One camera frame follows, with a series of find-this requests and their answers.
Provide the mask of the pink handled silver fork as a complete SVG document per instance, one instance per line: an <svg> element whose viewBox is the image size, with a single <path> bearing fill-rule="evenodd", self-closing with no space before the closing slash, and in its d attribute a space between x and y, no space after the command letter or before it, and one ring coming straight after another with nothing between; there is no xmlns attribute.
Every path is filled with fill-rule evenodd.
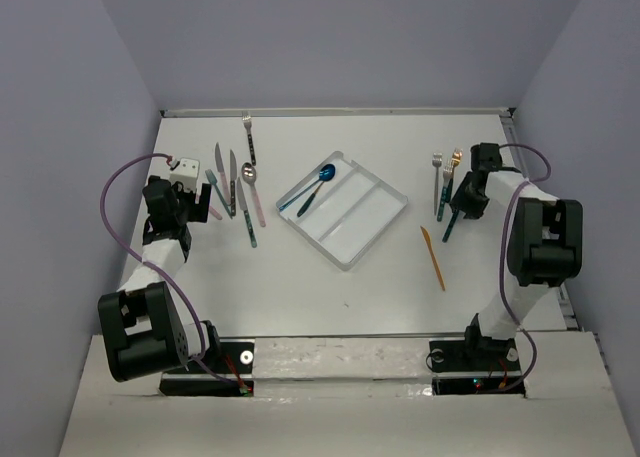
<svg viewBox="0 0 640 457"><path fill-rule="evenodd" d="M222 220L222 219L223 219L222 215L221 215L218 211L216 211L213 207L209 206L209 209L208 209L208 210L209 210L209 213L210 213L210 214L211 214L215 219L217 219L217 220Z"/></svg>

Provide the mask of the blue metal spoon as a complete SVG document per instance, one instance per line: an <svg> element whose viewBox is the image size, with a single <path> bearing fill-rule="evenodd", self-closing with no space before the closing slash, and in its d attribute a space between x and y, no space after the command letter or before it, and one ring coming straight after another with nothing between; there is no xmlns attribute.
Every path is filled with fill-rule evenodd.
<svg viewBox="0 0 640 457"><path fill-rule="evenodd" d="M312 187L314 187L316 184L319 183L323 183L323 182L328 182L330 180L333 179L333 177L335 176L336 173L336 168L334 164L328 163L325 164L318 172L318 178L313 181L311 184L309 184L306 188L304 188L303 190L299 191L296 195L294 195L293 197L291 197L288 201L286 201L284 204L280 205L278 207L278 210L280 212L284 211L287 207L289 207L294 201L296 201L298 198L300 198L303 194L305 194L307 191L309 191Z"/></svg>

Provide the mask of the pink handled knife left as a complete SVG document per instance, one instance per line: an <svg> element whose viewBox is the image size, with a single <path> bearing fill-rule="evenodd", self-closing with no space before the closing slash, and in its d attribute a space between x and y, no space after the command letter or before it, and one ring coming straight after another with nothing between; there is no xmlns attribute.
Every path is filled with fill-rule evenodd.
<svg viewBox="0 0 640 457"><path fill-rule="evenodd" d="M223 159L222 159L222 153L221 153L221 149L220 149L220 145L219 144L215 145L214 157L215 157L216 168L217 168L217 171L218 171L219 176L220 176L220 182L222 184L223 195L224 195L225 201L226 201L227 204L230 204L231 203L231 197L230 197L229 185L228 185L228 181L227 181L227 178L226 178L226 173L225 173L225 169L224 169L224 163L223 163Z"/></svg>

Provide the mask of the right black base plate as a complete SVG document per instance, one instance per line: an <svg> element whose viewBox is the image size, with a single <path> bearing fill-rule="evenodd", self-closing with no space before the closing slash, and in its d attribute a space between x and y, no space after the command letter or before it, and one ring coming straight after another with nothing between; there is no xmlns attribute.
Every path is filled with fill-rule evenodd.
<svg viewBox="0 0 640 457"><path fill-rule="evenodd" d="M513 342L506 354L467 353L463 340L435 340L425 358L436 396L526 394Z"/></svg>

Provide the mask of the pink handled knife right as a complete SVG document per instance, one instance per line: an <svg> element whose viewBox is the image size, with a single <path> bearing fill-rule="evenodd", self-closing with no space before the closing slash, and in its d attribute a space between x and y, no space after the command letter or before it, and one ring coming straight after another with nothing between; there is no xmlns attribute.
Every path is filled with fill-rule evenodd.
<svg viewBox="0 0 640 457"><path fill-rule="evenodd" d="M238 177L237 159L233 150L230 150L230 211L231 216L236 215L236 179Z"/></svg>

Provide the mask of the teal handled silver spoon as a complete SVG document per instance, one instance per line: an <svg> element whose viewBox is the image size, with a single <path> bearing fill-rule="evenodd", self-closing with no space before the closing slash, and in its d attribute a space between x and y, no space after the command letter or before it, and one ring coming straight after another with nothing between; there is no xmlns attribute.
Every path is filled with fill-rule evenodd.
<svg viewBox="0 0 640 457"><path fill-rule="evenodd" d="M452 212L452 215L451 215L451 218L450 218L450 220L448 222L448 225L446 227L445 233L443 234L443 237L442 237L442 242L443 243L447 243L449 241L449 238L450 238L451 233L453 231L453 228L454 228L454 226L456 224L458 216L459 216L459 210L456 209L456 210L454 210Z"/></svg>

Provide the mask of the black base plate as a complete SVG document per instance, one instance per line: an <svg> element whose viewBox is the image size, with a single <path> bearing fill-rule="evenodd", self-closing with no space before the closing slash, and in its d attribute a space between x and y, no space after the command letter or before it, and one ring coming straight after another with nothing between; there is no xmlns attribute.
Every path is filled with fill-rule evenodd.
<svg viewBox="0 0 640 457"><path fill-rule="evenodd" d="M189 362L163 373L158 391L167 397L253 397L254 360L254 339L222 339L221 353L209 350L204 367Z"/></svg>
<svg viewBox="0 0 640 457"><path fill-rule="evenodd" d="M425 358L436 396L526 394L513 342L506 354L467 353L463 340L435 340Z"/></svg>

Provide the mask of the teal handled silver fork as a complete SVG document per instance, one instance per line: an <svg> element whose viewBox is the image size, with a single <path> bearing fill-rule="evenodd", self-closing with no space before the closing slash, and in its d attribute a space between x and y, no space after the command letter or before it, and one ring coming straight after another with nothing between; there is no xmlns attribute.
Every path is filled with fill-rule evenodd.
<svg viewBox="0 0 640 457"><path fill-rule="evenodd" d="M445 204L447 203L448 197L448 188L451 178L453 176L453 161L450 160L443 168L443 184L441 188L441 194L439 199L438 210L436 214L436 219L438 222L441 222L444 216Z"/></svg>

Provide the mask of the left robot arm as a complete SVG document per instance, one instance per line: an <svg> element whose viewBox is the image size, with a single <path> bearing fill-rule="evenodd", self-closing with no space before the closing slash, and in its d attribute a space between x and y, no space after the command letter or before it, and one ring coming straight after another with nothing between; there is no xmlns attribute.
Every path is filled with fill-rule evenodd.
<svg viewBox="0 0 640 457"><path fill-rule="evenodd" d="M172 295L173 278L191 250L190 222L206 222L206 202L183 185L151 176L142 190L147 207L143 250L129 280L100 297L98 314L112 377L118 382L188 364L201 372L221 360L219 336L209 321L188 326Z"/></svg>

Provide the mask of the pink handled silver spoon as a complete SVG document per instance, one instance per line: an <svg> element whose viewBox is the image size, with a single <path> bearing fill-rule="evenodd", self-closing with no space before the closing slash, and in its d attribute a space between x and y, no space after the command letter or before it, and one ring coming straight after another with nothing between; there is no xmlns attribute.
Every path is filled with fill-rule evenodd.
<svg viewBox="0 0 640 457"><path fill-rule="evenodd" d="M259 225L261 227L266 226L266 219L260 202L259 194L256 188L257 171L256 168L249 162L245 162L241 167L242 180L249 186L252 201L258 217Z"/></svg>

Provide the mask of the gold fork black handle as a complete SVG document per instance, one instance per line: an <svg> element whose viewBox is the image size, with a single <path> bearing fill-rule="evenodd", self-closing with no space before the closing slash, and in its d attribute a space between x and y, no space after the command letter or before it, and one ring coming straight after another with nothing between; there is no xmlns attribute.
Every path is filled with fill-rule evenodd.
<svg viewBox="0 0 640 457"><path fill-rule="evenodd" d="M452 192L453 192L453 178L454 178L454 174L455 174L455 169L457 166L460 165L461 159L462 159L462 155L463 155L463 150L461 148L455 148L453 153L452 153L452 157L451 157L451 167L452 167L452 173L451 173L451 179L449 181L449 185L448 185L448 197L451 197Z"/></svg>

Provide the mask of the teal handled knife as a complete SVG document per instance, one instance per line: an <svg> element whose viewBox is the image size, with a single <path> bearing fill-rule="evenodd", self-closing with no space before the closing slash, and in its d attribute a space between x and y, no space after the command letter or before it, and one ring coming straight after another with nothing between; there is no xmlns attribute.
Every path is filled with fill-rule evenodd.
<svg viewBox="0 0 640 457"><path fill-rule="evenodd" d="M246 225L246 229L249 235L249 239L250 239L250 243L251 243L251 247L252 248L256 248L257 247L257 240L256 240L256 236L254 233L254 228L253 228L253 224L251 221L251 217L250 217L250 213L248 210L248 205L246 202L246 197L244 194L244 190L243 190L243 186L241 183L241 179L237 178L236 179L237 185L236 185L236 197L237 197L237 203L239 205L239 208L243 214L244 217L244 221L245 221L245 225Z"/></svg>

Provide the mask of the white divided cutlery tray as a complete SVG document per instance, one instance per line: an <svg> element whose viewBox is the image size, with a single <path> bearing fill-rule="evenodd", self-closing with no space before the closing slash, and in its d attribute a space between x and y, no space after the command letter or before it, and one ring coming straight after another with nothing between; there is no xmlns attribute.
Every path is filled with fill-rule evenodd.
<svg viewBox="0 0 640 457"><path fill-rule="evenodd" d="M278 207L318 178L325 164L335 176L324 182L308 211L296 214L316 184L284 211ZM353 268L408 205L406 195L354 160L335 151L275 203L278 215L312 247L343 271Z"/></svg>

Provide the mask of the all silver fork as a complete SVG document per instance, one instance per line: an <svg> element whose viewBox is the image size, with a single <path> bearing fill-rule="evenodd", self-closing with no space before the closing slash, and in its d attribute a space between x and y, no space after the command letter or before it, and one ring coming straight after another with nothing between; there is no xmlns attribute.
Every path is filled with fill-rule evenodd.
<svg viewBox="0 0 640 457"><path fill-rule="evenodd" d="M434 215L438 214L438 208L439 208L440 168L442 166L442 163L443 163L443 154L440 152L435 152L432 156L432 166L435 172L434 195L433 195Z"/></svg>

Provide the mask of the pink handled knife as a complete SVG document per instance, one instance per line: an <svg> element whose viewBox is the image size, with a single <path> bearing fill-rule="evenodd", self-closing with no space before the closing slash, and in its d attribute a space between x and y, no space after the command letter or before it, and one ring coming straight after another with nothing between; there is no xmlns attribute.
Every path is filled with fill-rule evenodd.
<svg viewBox="0 0 640 457"><path fill-rule="evenodd" d="M229 185L228 185L228 181L227 181L227 178L226 178L226 173L225 173L225 169L224 169L224 163L223 163L223 159L222 159L222 153L221 153L221 149L220 149L220 145L219 144L215 145L214 157L215 157L216 168L217 168L217 171L218 171L219 176L220 176L220 182L222 184L223 195L224 195L225 201L226 201L227 204L230 204L231 203L231 197L230 197Z"/></svg>
<svg viewBox="0 0 640 457"><path fill-rule="evenodd" d="M233 150L230 150L230 211L231 216L236 215L236 179L238 177L237 159Z"/></svg>

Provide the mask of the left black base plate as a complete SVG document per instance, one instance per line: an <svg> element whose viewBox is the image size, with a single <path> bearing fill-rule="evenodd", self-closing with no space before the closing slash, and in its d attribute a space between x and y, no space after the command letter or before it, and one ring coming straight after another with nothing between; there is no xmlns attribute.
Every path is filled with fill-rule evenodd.
<svg viewBox="0 0 640 457"><path fill-rule="evenodd" d="M189 362L163 373L158 391L167 397L253 397L254 360L254 339L222 339L221 353L209 350L204 367Z"/></svg>

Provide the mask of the teal plastic fork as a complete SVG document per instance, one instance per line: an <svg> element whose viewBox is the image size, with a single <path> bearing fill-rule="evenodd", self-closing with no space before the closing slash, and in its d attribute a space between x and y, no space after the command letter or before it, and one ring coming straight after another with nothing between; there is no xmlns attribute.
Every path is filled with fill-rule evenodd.
<svg viewBox="0 0 640 457"><path fill-rule="evenodd" d="M227 197L226 194L225 194L225 191L228 190L228 185L227 185L226 180L223 177L218 178L216 176L216 173L211 169L206 169L205 170L205 177L206 177L208 183L212 186L212 188L215 191L216 195L218 196L218 199L219 199L220 203L222 204L225 212L227 213L229 218L232 219L233 215L232 215L231 208L230 208L230 205L229 205L229 197Z"/></svg>

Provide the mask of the black handled silver fork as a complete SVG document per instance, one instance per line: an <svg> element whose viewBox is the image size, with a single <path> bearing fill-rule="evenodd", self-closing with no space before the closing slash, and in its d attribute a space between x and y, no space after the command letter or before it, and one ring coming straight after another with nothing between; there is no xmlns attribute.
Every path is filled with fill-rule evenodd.
<svg viewBox="0 0 640 457"><path fill-rule="evenodd" d="M252 133L252 117L248 111L245 111L242 113L242 123L246 131L251 165L256 166L257 161L256 161L256 154L255 154L255 147L254 147L254 140L253 140L253 133Z"/></svg>

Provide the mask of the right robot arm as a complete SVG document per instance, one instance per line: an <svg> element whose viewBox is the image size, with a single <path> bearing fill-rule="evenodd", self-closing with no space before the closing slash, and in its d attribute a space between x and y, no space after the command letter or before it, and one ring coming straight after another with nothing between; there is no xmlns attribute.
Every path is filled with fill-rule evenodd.
<svg viewBox="0 0 640 457"><path fill-rule="evenodd" d="M462 361L473 369L506 356L537 302L582 267L582 204L540 190L536 179L504 164L503 148L474 145L471 170L450 201L452 210L469 220L480 219L491 203L505 208L498 294L474 315L460 345Z"/></svg>

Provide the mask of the orange plastic knife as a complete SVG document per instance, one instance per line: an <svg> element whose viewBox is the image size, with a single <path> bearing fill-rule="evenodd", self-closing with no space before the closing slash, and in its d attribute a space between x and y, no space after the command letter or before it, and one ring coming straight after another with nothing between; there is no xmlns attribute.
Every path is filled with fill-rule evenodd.
<svg viewBox="0 0 640 457"><path fill-rule="evenodd" d="M442 272L441 272L441 269L440 269L436 254L435 254L435 250L434 250L434 247L433 247L431 236L430 236L429 232L427 231L427 229L424 226L420 226L420 230L421 230L422 236L424 238L426 247L428 249L429 255L431 257L431 261L432 261L432 265L433 265L433 268L434 268L434 272L435 272L435 275L437 277L437 280L438 280L438 283L440 285L440 288L441 288L441 290L443 292L446 292L446 284L445 284L445 281L444 281L444 278L443 278L443 275L442 275Z"/></svg>

